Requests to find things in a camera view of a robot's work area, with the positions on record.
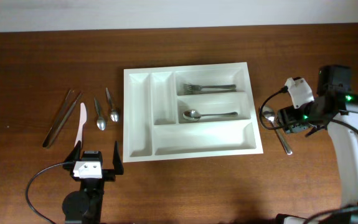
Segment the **large steel spoon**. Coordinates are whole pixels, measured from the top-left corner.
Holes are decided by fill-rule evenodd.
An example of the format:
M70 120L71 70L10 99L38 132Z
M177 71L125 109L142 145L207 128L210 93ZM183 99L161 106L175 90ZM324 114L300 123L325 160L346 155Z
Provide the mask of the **large steel spoon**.
M261 110L262 115L270 122L270 124L272 125L272 127L275 127L275 112L272 108L270 108L269 106L264 106L263 109ZM279 132L279 130L275 130L276 135L278 136L278 139L281 142L281 145L283 146L283 149L285 150L287 155L292 155L293 151L290 147L290 145L288 144L288 142L286 141L286 139L284 138L284 136Z
M214 113L214 114L201 114L199 113L197 110L186 110L182 113L182 116L184 119L188 120L188 121L199 121L201 118L206 117L206 116L237 116L238 113L237 112L230 112L230 113Z

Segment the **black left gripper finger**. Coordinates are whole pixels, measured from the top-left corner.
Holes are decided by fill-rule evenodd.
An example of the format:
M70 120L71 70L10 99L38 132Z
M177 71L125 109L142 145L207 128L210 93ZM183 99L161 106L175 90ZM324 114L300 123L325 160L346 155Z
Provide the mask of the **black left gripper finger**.
M82 150L82 142L77 141L71 153L66 157L64 162L77 161L80 158L80 151Z
M123 175L124 174L124 167L121 160L121 156L119 153L119 144L117 141L114 143L114 150L113 150L113 170L115 175Z

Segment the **pink plastic knife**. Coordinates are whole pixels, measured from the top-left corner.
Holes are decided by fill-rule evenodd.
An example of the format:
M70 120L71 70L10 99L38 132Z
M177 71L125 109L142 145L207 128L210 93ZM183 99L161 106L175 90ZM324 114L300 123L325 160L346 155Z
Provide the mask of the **pink plastic knife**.
M80 103L80 120L79 120L79 124L78 124L78 131L77 131L77 136L75 139L74 146L76 146L78 143L82 143L83 127L86 122L87 122L87 108L84 103Z

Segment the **steel kitchen tongs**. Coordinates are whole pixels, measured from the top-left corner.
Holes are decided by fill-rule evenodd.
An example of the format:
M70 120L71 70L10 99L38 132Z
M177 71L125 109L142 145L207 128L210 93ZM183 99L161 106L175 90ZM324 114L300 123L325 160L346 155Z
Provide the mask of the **steel kitchen tongs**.
M50 127L49 132L47 133L42 147L44 149L48 149L53 145L55 139L59 135L60 130L63 128L66 121L69 119L72 114L73 109L78 103L79 99L82 97L82 92L79 92L77 96L75 96L73 90L69 90L64 98L64 101L57 113L57 116L54 119L53 125Z

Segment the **small steel teaspoon left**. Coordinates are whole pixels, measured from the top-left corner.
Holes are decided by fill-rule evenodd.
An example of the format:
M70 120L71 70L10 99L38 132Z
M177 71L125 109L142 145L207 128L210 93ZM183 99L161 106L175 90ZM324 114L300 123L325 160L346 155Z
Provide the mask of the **small steel teaspoon left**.
M94 103L95 103L95 109L96 109L96 112L98 115L97 126L101 131L104 131L106 129L106 120L102 115L100 103L98 102L98 100L96 98L94 98Z

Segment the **steel fork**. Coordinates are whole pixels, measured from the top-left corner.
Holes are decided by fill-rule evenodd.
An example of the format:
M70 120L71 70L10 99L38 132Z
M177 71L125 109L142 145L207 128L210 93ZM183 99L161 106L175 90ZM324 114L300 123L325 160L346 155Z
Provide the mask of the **steel fork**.
M235 90L236 85L192 85L183 84L184 90L202 91L203 89L224 89L224 90Z
M237 92L237 90L215 90L215 91L184 90L183 95L203 95L203 94L233 93L233 92Z

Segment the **small steel teaspoon right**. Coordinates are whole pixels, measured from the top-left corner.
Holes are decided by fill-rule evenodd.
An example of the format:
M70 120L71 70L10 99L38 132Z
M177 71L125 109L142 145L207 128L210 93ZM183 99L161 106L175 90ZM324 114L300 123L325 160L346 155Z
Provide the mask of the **small steel teaspoon right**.
M105 91L106 91L106 97L107 97L108 103L110 105L110 112L109 112L110 119L112 120L112 122L117 123L119 121L119 112L114 107L112 97L111 97L109 89L107 87L105 88Z

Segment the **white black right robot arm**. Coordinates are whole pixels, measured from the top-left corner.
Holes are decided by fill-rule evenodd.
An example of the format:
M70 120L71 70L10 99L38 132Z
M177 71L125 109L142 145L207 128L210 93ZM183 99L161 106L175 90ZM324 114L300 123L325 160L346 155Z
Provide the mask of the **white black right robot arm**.
M326 65L319 69L316 93L304 78L285 83L292 104L278 110L277 122L286 134L328 132L341 179L341 205L309 218L284 216L283 223L358 223L358 95L352 92L351 77L349 67Z

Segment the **small steel teaspoon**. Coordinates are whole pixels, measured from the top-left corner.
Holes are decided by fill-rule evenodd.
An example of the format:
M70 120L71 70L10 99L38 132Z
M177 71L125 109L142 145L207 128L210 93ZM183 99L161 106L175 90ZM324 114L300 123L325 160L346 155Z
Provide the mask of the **small steel teaspoon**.
M100 103L98 102L98 100L96 98L94 98L94 103L95 103L95 109L96 109L96 112L98 115L97 126L101 131L104 131L106 129L106 120L102 115Z
M106 97L107 97L108 103L110 105L110 112L109 112L110 119L112 120L112 122L117 123L119 121L119 112L114 107L112 97L111 97L109 89L107 87L105 88L105 91L106 91Z

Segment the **white plastic cutlery tray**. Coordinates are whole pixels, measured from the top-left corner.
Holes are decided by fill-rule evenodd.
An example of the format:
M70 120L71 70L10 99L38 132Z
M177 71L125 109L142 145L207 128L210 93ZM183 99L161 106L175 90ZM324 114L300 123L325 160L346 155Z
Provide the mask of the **white plastic cutlery tray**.
M183 84L236 85L237 92L183 95ZM186 110L238 115L193 122ZM124 70L124 162L261 153L247 63Z

